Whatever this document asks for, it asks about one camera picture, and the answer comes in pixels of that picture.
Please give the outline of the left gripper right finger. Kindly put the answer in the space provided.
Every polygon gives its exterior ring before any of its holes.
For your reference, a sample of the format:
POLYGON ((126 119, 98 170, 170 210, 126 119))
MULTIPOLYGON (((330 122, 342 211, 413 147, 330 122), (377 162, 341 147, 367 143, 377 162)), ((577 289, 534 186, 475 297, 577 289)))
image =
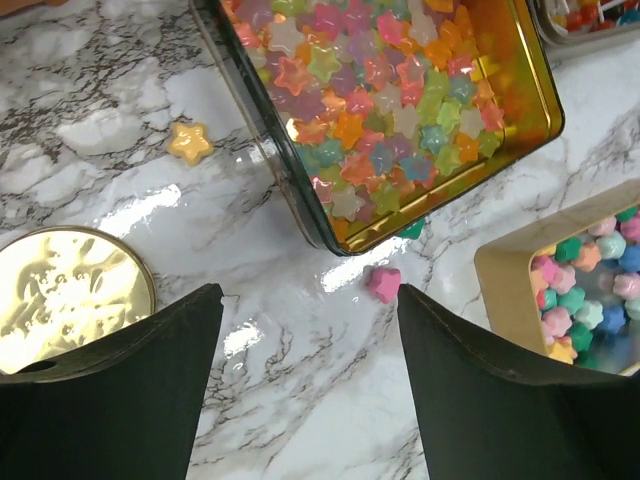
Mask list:
POLYGON ((412 285, 401 342, 433 479, 635 479, 639 379, 511 343, 412 285))

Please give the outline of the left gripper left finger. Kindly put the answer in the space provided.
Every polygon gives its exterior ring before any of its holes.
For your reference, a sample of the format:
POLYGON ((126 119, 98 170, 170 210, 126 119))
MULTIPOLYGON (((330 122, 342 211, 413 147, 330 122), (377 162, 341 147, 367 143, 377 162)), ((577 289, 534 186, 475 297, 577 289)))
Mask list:
POLYGON ((1 378, 4 479, 183 479, 223 315, 206 284, 1 378))

